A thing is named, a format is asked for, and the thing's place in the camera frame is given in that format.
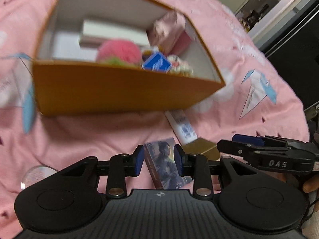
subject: brown box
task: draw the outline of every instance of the brown box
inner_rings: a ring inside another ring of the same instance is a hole
[[[183,145],[182,148],[187,154],[204,155],[208,160],[216,161],[221,157],[217,145],[204,138],[197,138],[193,142]]]
[[[224,86],[217,65],[186,17],[192,39],[180,55],[195,77],[95,63],[79,45],[87,17],[149,29],[173,8],[155,0],[56,0],[43,26],[32,72],[39,111],[46,116],[184,109]]]

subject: pink bedsheet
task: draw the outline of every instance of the pink bedsheet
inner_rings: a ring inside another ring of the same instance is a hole
[[[160,0],[187,14],[216,59],[227,86],[187,109],[198,136],[212,141],[234,133],[308,140],[303,107],[291,88],[254,47],[229,9],[216,0]],[[28,169],[58,170],[86,157],[108,160],[138,144],[175,137],[163,112],[45,118],[32,122],[31,76],[25,58],[54,0],[0,0],[0,238],[21,227],[13,203]],[[99,191],[105,190],[101,177]],[[153,188],[146,165],[131,188]]]

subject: book cover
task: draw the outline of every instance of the book cover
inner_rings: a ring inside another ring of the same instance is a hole
[[[145,161],[156,189],[176,190],[192,181],[178,175],[174,162],[174,138],[145,144]]]

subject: open cardboard box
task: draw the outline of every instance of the open cardboard box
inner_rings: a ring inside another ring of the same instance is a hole
[[[150,29],[169,10],[155,0],[57,0],[32,66],[39,111],[54,116],[184,109],[222,88],[214,59],[186,16],[193,41],[180,58],[194,68],[195,77],[98,64],[97,49],[79,45],[87,17]]]

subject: pink plush toy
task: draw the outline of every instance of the pink plush toy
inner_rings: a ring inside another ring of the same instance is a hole
[[[96,62],[122,61],[130,65],[140,65],[142,53],[133,42],[122,39],[111,39],[98,48]]]

